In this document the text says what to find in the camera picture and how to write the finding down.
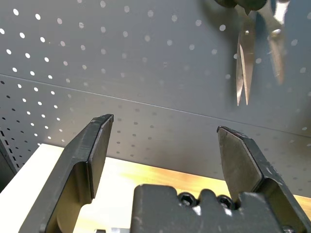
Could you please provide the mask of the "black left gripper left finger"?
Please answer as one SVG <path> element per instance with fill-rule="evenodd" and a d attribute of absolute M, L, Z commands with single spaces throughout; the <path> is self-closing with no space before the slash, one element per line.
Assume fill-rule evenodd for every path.
<path fill-rule="evenodd" d="M 93 118 L 64 148 L 21 233 L 71 233 L 81 208 L 96 197 L 114 116 Z"/>

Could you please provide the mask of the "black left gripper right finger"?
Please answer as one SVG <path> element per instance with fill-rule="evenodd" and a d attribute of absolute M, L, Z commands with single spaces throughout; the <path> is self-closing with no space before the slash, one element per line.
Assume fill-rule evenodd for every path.
<path fill-rule="evenodd" d="M 282 226 L 309 233 L 311 222 L 281 175 L 265 158 L 256 142 L 225 126 L 217 129 L 222 170 L 233 200 L 243 192 L 263 194 Z"/>

